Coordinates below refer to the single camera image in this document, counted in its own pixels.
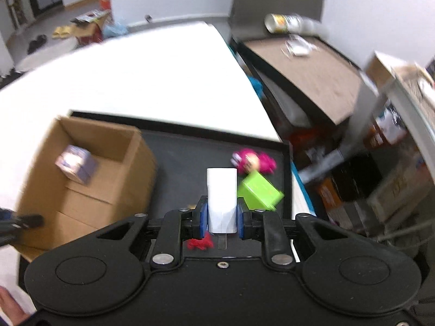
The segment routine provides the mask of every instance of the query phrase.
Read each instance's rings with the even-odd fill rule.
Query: blue cloth
[[[128,34],[127,27],[120,24],[120,23],[115,23],[112,25],[105,25],[103,28],[103,38],[104,39],[124,36],[126,34]]]
[[[252,88],[254,88],[255,93],[257,94],[258,98],[260,98],[260,99],[263,98],[264,93],[263,93],[262,83],[252,76],[248,76],[248,79],[249,79],[249,82],[251,82]]]
[[[296,167],[294,166],[293,162],[290,164],[291,172],[294,174],[294,177],[296,178],[296,181],[301,188],[302,194],[304,195],[304,199],[307,202],[308,209],[310,210],[310,214],[316,215],[316,212],[314,211],[313,203],[310,200],[310,196],[308,196],[307,190],[305,190],[305,186],[301,181],[301,178],[299,177],[299,174],[297,172]]]

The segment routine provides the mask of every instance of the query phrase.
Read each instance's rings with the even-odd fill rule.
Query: pink plush toy
[[[276,162],[266,153],[257,154],[249,148],[243,148],[233,153],[231,163],[237,168],[239,174],[250,173],[257,170],[263,174],[273,174]]]

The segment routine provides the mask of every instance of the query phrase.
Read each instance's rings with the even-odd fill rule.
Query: small purple box
[[[69,179],[86,185],[97,168],[97,161],[88,150],[69,145],[57,158],[56,165]]]

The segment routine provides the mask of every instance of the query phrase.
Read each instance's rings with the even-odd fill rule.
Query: open cardboard box
[[[55,165],[68,145],[91,152],[98,168],[84,186]],[[28,261],[44,251],[145,212],[156,175],[153,153],[136,127],[61,117],[35,159],[17,215],[41,214],[45,224],[26,230],[14,247]]]

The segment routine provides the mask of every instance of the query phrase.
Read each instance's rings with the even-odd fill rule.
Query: white table
[[[14,208],[53,118],[70,110],[210,128],[280,142],[218,31],[172,26],[94,44],[24,75],[0,92],[0,207]],[[295,212],[308,212],[294,181]],[[15,287],[18,255],[0,252],[0,284]]]

